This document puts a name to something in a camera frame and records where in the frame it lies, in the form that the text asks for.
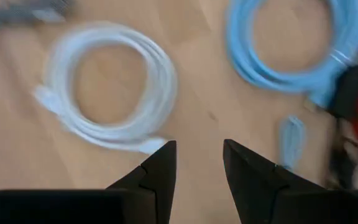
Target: white cable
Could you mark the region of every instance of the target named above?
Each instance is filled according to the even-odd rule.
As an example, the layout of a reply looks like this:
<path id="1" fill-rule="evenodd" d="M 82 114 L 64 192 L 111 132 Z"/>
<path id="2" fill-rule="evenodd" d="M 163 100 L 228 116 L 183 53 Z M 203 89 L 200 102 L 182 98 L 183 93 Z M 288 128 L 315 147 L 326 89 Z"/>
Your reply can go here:
<path id="1" fill-rule="evenodd" d="M 97 124 L 85 118 L 73 98 L 73 79 L 81 57 L 95 47 L 123 44 L 145 59 L 147 81 L 144 94 L 129 118 L 118 124 Z M 164 123 L 175 103 L 177 75 L 169 56 L 152 40 L 131 28 L 96 22 L 64 36 L 48 61 L 47 82 L 35 97 L 58 115 L 71 132 L 108 149 L 152 154 L 166 140 L 150 137 Z"/>

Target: gray object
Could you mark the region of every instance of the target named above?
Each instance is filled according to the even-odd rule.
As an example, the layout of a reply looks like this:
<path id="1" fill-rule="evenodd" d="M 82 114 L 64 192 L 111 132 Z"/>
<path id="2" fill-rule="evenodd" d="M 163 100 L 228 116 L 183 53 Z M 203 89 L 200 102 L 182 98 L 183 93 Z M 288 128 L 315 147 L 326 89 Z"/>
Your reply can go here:
<path id="1" fill-rule="evenodd" d="M 5 8 L 0 8 L 0 26 L 63 22 L 73 3 L 73 0 L 33 0 L 9 4 Z"/>

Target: wooden surface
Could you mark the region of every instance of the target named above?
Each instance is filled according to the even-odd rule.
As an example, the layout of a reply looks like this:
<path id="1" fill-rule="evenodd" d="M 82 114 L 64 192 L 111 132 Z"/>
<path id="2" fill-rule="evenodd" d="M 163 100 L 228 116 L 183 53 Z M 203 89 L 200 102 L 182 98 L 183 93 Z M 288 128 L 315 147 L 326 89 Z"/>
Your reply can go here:
<path id="1" fill-rule="evenodd" d="M 42 83 L 53 42 L 71 27 L 95 20 L 138 29 L 176 66 L 177 103 L 160 131 L 178 141 L 171 223 L 239 223 L 224 174 L 223 139 L 233 138 L 278 162 L 278 125 L 289 114 L 307 128 L 296 173 L 322 183 L 331 118 L 304 109 L 303 96 L 261 90 L 239 78 L 226 57 L 228 5 L 229 0 L 81 0 L 65 24 L 0 29 L 0 189 L 101 189 L 147 157 L 84 142 L 32 95 Z M 321 1 L 269 0 L 255 21 L 255 48 L 277 70 L 316 63 L 330 35 L 329 9 Z M 95 50 L 78 68 L 78 103 L 94 121 L 124 119 L 142 93 L 145 76 L 135 51 Z"/>

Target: coiled blue cable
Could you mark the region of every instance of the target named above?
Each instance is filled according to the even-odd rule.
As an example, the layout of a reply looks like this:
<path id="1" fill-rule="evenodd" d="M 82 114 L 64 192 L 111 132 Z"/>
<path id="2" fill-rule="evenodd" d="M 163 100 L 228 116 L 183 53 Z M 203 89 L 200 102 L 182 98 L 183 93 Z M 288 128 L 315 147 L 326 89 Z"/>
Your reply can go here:
<path id="1" fill-rule="evenodd" d="M 334 81 L 358 58 L 358 0 L 329 0 L 334 35 L 326 58 L 313 68 L 278 73 L 261 62 L 252 40 L 255 12 L 265 0 L 233 0 L 227 22 L 227 47 L 234 68 L 249 83 L 261 88 L 309 94 L 325 108 L 334 92 Z"/>
<path id="2" fill-rule="evenodd" d="M 290 116 L 280 128 L 281 165 L 293 171 L 302 155 L 306 136 L 305 125 L 296 116 Z"/>

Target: white cable connector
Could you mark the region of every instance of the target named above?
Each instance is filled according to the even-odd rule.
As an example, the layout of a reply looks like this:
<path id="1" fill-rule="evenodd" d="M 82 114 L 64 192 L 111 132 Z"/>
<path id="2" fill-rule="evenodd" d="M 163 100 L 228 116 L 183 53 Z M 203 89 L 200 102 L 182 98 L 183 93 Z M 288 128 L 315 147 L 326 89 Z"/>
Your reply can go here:
<path id="1" fill-rule="evenodd" d="M 87 51 L 105 45 L 123 44 L 136 49 L 145 59 L 147 83 L 135 111 L 119 124 L 97 124 L 85 118 L 73 93 L 75 68 Z M 131 28 L 96 22 L 64 36 L 55 46 L 47 65 L 46 84 L 35 97 L 71 132 L 108 149 L 152 154 L 166 140 L 150 137 L 170 114 L 177 94 L 177 75 L 169 56 L 152 40 Z"/>

